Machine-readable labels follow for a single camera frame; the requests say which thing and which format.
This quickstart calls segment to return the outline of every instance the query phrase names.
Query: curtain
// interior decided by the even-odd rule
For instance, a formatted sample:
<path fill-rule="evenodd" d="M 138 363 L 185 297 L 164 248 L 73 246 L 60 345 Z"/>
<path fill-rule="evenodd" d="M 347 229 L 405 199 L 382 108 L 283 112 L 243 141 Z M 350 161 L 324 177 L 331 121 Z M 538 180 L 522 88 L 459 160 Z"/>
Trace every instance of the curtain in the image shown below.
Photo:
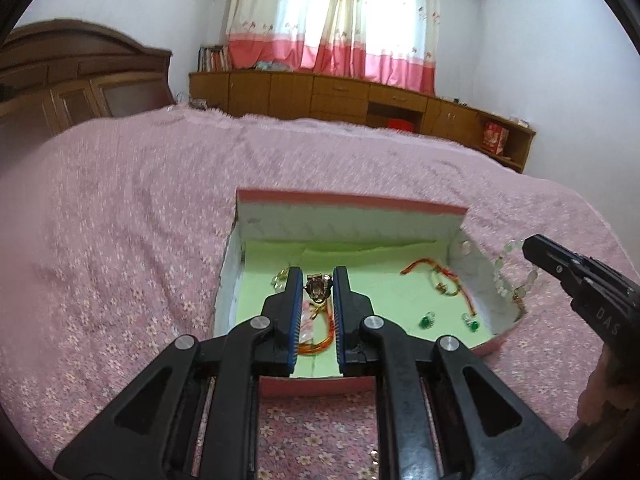
<path fill-rule="evenodd" d="M 434 93 L 439 0 L 232 0 L 234 65 L 294 70 Z"/>

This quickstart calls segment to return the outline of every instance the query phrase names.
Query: floral bedspread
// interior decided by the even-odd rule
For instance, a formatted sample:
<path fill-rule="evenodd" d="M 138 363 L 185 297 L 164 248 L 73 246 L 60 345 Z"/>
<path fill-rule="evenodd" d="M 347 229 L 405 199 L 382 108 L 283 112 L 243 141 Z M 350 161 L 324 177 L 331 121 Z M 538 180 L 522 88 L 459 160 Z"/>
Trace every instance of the floral bedspread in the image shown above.
<path fill-rule="evenodd" d="M 469 206 L 463 227 L 491 256 L 540 232 L 635 276 L 576 193 L 452 142 L 183 108 L 90 121 L 0 178 L 0 400 L 47 465 L 178 334 L 210 333 L 238 187 Z M 507 266 L 529 270 L 515 254 Z M 486 361 L 565 436 L 602 345 L 553 279 L 526 305 Z M 265 399 L 260 478 L 368 478 L 373 405 Z"/>

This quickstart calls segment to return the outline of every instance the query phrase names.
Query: green paper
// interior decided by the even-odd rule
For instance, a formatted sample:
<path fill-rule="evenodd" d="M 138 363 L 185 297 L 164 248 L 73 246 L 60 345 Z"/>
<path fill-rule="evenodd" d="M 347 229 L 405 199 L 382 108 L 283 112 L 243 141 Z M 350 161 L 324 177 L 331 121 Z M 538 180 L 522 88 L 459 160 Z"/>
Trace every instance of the green paper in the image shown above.
<path fill-rule="evenodd" d="M 433 258 L 446 265 L 447 245 L 436 241 L 397 247 L 372 245 L 314 243 L 314 242 L 258 242 L 248 240 L 244 254 L 244 273 L 239 289 L 236 324 L 260 314 L 264 298 L 274 294 L 271 280 L 288 265 L 302 268 L 305 275 L 331 274 L 334 267 L 346 266 L 351 290 L 369 296 L 374 312 L 404 328 L 409 335 L 435 340 L 450 334 L 472 348 L 492 338 L 487 327 L 480 323 L 470 332 L 462 321 L 468 313 L 465 298 L 443 296 L 434 289 L 431 267 L 418 264 L 404 276 L 400 271 L 422 258 Z M 428 329 L 420 328 L 420 320 L 427 312 L 435 314 L 435 322 Z M 314 321 L 316 340 L 324 338 L 326 323 L 323 316 Z M 335 343 L 315 356 L 298 356 L 294 377 L 339 376 Z"/>

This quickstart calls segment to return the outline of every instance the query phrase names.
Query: silver screw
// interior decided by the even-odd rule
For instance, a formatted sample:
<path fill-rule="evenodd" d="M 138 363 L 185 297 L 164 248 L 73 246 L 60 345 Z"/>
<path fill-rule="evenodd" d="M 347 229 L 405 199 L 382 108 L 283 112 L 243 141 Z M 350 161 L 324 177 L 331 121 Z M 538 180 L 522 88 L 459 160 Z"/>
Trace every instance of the silver screw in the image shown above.
<path fill-rule="evenodd" d="M 193 336 L 190 335 L 181 335 L 178 339 L 175 340 L 175 347 L 178 350 L 188 350 L 195 344 L 196 340 L 193 338 Z"/>
<path fill-rule="evenodd" d="M 385 323 L 385 320 L 380 316 L 367 316 L 364 319 L 364 326 L 370 328 L 372 330 L 377 330 L 382 327 Z"/>
<path fill-rule="evenodd" d="M 271 324 L 271 320 L 266 316 L 256 316 L 251 320 L 251 326 L 256 330 L 267 328 Z"/>
<path fill-rule="evenodd" d="M 452 335 L 446 335 L 440 339 L 440 346 L 447 352 L 453 352 L 460 348 L 460 341 L 458 341 Z"/>

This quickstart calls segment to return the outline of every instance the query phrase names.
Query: sheer curtain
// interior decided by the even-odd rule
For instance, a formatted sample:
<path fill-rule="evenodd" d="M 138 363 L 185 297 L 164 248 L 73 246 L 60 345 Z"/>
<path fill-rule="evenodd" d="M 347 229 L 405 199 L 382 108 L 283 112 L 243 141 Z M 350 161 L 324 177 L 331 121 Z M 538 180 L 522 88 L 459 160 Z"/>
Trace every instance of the sheer curtain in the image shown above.
<path fill-rule="evenodd" d="M 238 67 L 279 60 L 433 94 L 439 0 L 232 0 Z"/>

